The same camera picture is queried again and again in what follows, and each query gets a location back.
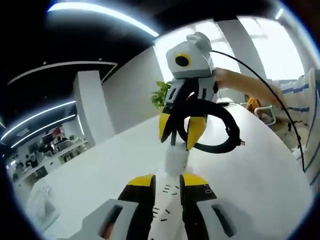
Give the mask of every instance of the person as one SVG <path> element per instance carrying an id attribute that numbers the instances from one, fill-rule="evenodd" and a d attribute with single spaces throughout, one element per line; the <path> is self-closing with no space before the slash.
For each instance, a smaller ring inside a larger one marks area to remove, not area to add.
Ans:
<path id="1" fill-rule="evenodd" d="M 76 136 L 75 135 L 71 135 L 70 137 L 69 137 L 69 140 L 71 140 L 72 142 L 74 142 L 74 141 L 76 141 Z"/>
<path id="2" fill-rule="evenodd" d="M 32 168 L 35 168 L 36 166 L 38 166 L 38 162 L 35 157 L 29 158 L 29 155 L 25 155 L 25 159 L 26 159 L 26 161 L 25 161 L 26 167 L 31 166 Z"/>
<path id="3" fill-rule="evenodd" d="M 219 88 L 229 88 L 277 107 L 277 117 L 285 115 L 277 98 L 268 87 L 259 79 L 249 77 L 223 68 L 216 68 L 215 79 Z M 306 128 L 308 138 L 302 146 L 305 173 L 310 186 L 320 192 L 320 70 L 311 69 L 307 74 L 299 77 L 297 81 L 275 86 L 269 84 L 275 94 L 281 99 L 288 110 L 296 128 Z M 296 149 L 294 156 L 301 163 L 301 152 Z"/>
<path id="4" fill-rule="evenodd" d="M 21 160 L 18 160 L 17 164 L 16 164 L 16 167 L 19 168 L 19 169 L 23 169 L 24 167 L 24 164 L 21 162 Z"/>
<path id="5" fill-rule="evenodd" d="M 57 144 L 64 142 L 65 140 L 68 140 L 65 136 L 61 138 L 60 136 L 57 137 Z"/>

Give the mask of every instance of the white pillar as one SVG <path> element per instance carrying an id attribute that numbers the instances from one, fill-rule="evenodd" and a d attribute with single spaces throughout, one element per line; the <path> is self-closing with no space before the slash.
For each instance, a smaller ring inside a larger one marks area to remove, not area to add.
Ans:
<path id="1" fill-rule="evenodd" d="M 93 147 L 115 135 L 99 71 L 79 71 L 73 83 L 77 113 L 88 144 Z"/>
<path id="2" fill-rule="evenodd" d="M 67 121 L 62 123 L 62 128 L 64 135 L 67 139 L 70 138 L 70 136 L 74 135 L 75 137 L 83 138 L 84 135 L 81 132 L 81 128 L 79 125 L 78 118 L 76 117 L 72 121 Z"/>
<path id="3" fill-rule="evenodd" d="M 218 21 L 217 24 L 228 41 L 234 56 L 250 66 L 263 79 L 267 79 L 258 51 L 241 22 L 238 19 L 234 19 Z M 240 63 L 239 68 L 242 74 L 256 78 L 249 69 Z"/>

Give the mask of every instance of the white wall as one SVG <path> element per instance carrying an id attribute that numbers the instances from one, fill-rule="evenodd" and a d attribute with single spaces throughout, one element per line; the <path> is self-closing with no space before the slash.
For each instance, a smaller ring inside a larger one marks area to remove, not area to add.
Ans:
<path id="1" fill-rule="evenodd" d="M 150 101 L 163 76 L 153 47 L 131 59 L 103 85 L 105 103 L 115 134 L 154 117 L 158 110 Z"/>
<path id="2" fill-rule="evenodd" d="M 76 117 L 72 121 L 67 121 L 62 124 L 64 135 L 67 138 L 70 138 L 71 135 L 75 135 L 76 137 L 83 138 L 84 135 L 81 132 L 81 128 L 79 125 L 78 117 Z"/>
<path id="3" fill-rule="evenodd" d="M 115 131 L 105 103 L 99 71 L 79 71 L 73 82 L 73 90 L 88 144 L 93 147 L 112 138 Z"/>

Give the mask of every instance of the green plant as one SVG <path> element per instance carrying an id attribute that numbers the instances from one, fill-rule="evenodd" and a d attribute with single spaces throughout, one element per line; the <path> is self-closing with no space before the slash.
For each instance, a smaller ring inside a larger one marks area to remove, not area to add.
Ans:
<path id="1" fill-rule="evenodd" d="M 157 81 L 156 84 L 160 89 L 158 91 L 152 92 L 151 102 L 158 109 L 165 106 L 165 99 L 169 88 L 171 87 L 171 82 L 167 83 L 163 81 Z"/>

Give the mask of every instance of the desk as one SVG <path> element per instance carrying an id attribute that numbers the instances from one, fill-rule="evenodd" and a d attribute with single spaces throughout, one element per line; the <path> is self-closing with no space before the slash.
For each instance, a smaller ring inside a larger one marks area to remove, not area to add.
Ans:
<path id="1" fill-rule="evenodd" d="M 45 157 L 38 166 L 31 168 L 30 170 L 25 172 L 24 175 L 21 176 L 17 181 L 13 182 L 12 184 L 15 194 L 22 206 L 27 203 L 29 193 L 35 182 L 38 181 L 38 179 L 34 175 L 37 170 L 39 170 L 40 168 L 45 168 L 48 174 L 51 173 L 65 163 L 60 159 L 61 156 L 81 145 L 85 145 L 87 142 L 88 141 L 75 142 L 72 146 L 64 149 L 63 151 L 57 152 L 51 157 Z"/>
<path id="2" fill-rule="evenodd" d="M 238 104 L 227 110 L 245 146 L 225 154 L 192 149 L 188 164 L 225 202 L 238 232 L 232 239 L 285 239 L 312 202 L 308 180 L 269 127 Z M 156 116 L 116 135 L 80 155 L 69 169 L 61 167 L 43 178 L 60 209 L 60 217 L 44 233 L 48 239 L 72 236 L 85 216 L 107 199 L 118 198 L 130 179 L 163 167 L 170 141 L 160 143 L 158 122 Z M 199 142 L 216 145 L 227 137 L 223 122 L 209 116 Z"/>

